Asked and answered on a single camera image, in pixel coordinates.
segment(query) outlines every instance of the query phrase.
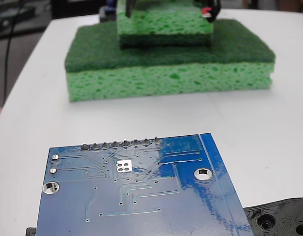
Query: mounting hole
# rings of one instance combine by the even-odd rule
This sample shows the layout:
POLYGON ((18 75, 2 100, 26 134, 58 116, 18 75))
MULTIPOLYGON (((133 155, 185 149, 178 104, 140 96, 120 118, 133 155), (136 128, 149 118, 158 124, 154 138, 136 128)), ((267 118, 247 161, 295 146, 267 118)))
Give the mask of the mounting hole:
POLYGON ((267 231, 275 226, 275 218, 272 215, 264 214, 257 219, 257 224, 260 228, 267 231))
POLYGON ((45 183, 42 187, 42 191, 45 194, 54 194, 58 190, 59 190, 59 184, 53 181, 45 183))
POLYGON ((303 236, 303 225, 298 225, 295 229, 298 235, 303 236))
POLYGON ((212 171, 206 168, 197 169, 194 176, 198 180, 210 180, 212 178, 212 171))

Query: scouring pad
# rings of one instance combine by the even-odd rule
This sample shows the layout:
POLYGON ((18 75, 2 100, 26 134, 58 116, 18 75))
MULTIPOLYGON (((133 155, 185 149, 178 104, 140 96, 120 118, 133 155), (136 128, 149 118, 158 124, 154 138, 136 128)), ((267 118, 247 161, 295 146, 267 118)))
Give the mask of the scouring pad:
POLYGON ((80 28, 65 61, 70 101, 269 88, 268 46, 235 20, 214 24, 210 48, 121 50, 115 22, 80 28))
POLYGON ((138 0, 130 18, 126 0, 117 4, 117 31, 122 47, 210 45, 213 24, 191 0, 138 0))

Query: white screw hole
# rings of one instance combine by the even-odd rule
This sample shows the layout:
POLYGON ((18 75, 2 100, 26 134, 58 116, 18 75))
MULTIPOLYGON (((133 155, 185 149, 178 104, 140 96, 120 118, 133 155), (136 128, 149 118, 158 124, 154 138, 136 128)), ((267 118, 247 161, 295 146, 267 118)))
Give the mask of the white screw hole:
POLYGON ((54 194, 59 190, 59 184, 56 182, 47 182, 43 185, 42 191, 45 194, 54 194))
POLYGON ((212 171, 206 168, 197 169, 194 172, 194 176, 198 180, 210 180, 212 178, 212 171))

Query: table surface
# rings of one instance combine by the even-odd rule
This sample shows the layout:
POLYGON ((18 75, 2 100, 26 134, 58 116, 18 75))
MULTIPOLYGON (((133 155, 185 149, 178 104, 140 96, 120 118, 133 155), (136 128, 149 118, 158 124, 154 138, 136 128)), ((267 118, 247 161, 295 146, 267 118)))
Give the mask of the table surface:
POLYGON ((69 103, 66 53, 98 16, 52 21, 0 116, 0 236, 36 226, 50 147, 211 132, 243 207, 303 197, 303 14, 222 15, 276 53, 270 90, 69 103))

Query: circuit board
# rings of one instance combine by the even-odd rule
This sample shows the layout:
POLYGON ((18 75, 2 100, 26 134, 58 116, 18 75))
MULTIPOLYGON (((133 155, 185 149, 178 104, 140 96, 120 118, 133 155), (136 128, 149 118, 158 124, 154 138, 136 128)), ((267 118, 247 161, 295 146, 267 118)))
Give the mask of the circuit board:
POLYGON ((51 148, 37 236, 252 236, 210 134, 51 148))

